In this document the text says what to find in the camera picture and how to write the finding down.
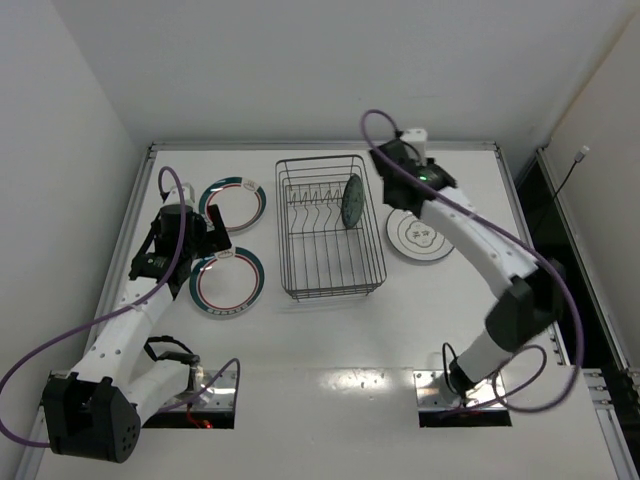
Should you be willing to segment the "white plate with blue rim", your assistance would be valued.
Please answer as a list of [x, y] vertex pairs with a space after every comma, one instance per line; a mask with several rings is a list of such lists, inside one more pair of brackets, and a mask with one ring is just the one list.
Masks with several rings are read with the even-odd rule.
[[385, 231], [393, 249], [412, 261], [437, 262], [454, 250], [444, 235], [408, 211], [392, 210], [387, 217]]

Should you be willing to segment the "small blue floral plate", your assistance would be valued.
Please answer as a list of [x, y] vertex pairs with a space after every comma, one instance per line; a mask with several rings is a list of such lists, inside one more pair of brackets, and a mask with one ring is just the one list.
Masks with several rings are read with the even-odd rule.
[[364, 204], [363, 181], [359, 175], [353, 174], [345, 185], [341, 204], [341, 218], [347, 229], [357, 225], [362, 216]]

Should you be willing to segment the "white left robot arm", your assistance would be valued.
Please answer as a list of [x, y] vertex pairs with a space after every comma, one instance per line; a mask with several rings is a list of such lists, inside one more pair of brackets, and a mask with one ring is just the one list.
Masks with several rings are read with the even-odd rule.
[[198, 355], [168, 351], [137, 379], [133, 367], [151, 330], [189, 279], [196, 259], [231, 246], [217, 205], [212, 220], [189, 205], [165, 202], [134, 256], [121, 300], [124, 312], [107, 321], [84, 357], [66, 376], [52, 375], [43, 390], [51, 450], [58, 455], [122, 463], [141, 427], [172, 398], [194, 403], [204, 392]]

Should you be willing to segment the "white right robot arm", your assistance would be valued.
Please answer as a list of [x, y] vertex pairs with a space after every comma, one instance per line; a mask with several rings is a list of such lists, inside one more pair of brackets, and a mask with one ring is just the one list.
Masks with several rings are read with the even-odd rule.
[[481, 224], [456, 180], [435, 161], [410, 159], [399, 139], [369, 154], [383, 179], [383, 202], [444, 235], [496, 298], [479, 336], [448, 367], [445, 386], [463, 398], [553, 322], [550, 309], [536, 299], [539, 264], [521, 246]]

